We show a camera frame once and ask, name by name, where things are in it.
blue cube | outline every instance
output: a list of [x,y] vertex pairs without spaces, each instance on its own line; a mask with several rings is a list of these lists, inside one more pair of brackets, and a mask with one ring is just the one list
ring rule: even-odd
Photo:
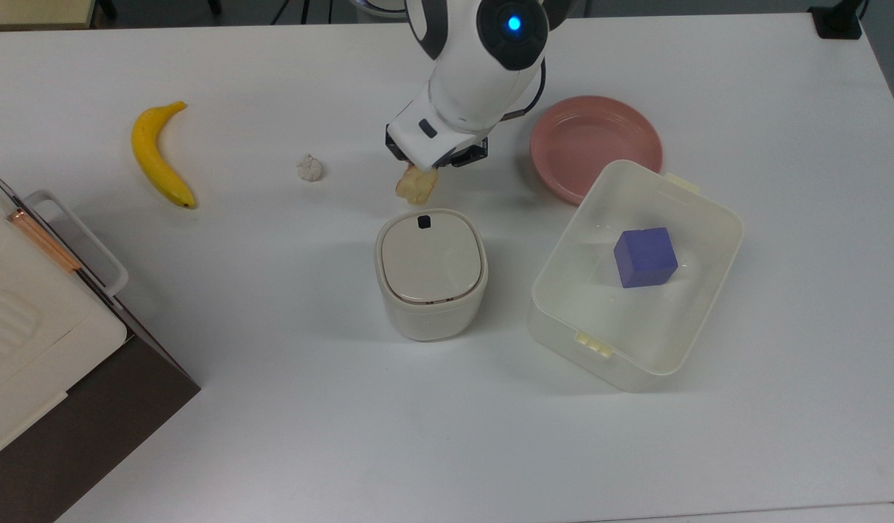
[[665,284],[679,266],[666,227],[622,232],[615,261],[623,288]]

white tabletop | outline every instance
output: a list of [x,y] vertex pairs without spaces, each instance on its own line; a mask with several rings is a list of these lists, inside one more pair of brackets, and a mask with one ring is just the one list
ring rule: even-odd
[[894,504],[862,504],[862,506],[827,506],[705,514],[705,516],[655,517],[655,519],[623,519],[609,523],[894,523]]
[[[570,20],[533,115],[444,169],[482,232],[479,317],[417,344],[373,271],[404,168],[383,126],[431,70],[404,24],[0,34],[0,175],[54,190],[131,269],[123,297],[203,389],[65,521],[584,521],[894,500],[894,102],[865,39],[808,15]],[[574,208],[539,114],[645,113],[665,170],[734,209],[739,257],[682,368],[619,393],[527,334]],[[162,149],[175,208],[130,151]],[[298,179],[311,153],[320,182]]]

black cable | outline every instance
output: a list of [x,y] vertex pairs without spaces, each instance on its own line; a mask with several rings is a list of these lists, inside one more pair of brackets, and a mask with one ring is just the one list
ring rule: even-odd
[[[288,0],[285,0],[285,2],[282,2],[282,6],[278,9],[278,13],[275,13],[275,17],[274,17],[274,19],[269,23],[269,25],[275,25],[275,23],[278,21],[278,18],[279,18],[280,16],[282,16],[282,11],[285,10],[285,7],[286,7],[287,5],[288,5]],[[308,6],[308,0],[304,0],[304,6],[305,6],[305,7]]]
[[524,109],[512,110],[510,113],[506,113],[505,116],[502,116],[500,122],[504,122],[505,120],[511,120],[513,118],[519,118],[521,116],[526,115],[530,112],[531,109],[537,105],[537,100],[540,100],[540,95],[543,94],[543,86],[547,82],[547,60],[544,59],[543,62],[540,63],[540,86],[537,87],[537,93],[534,95],[534,99],[530,100],[530,103]]

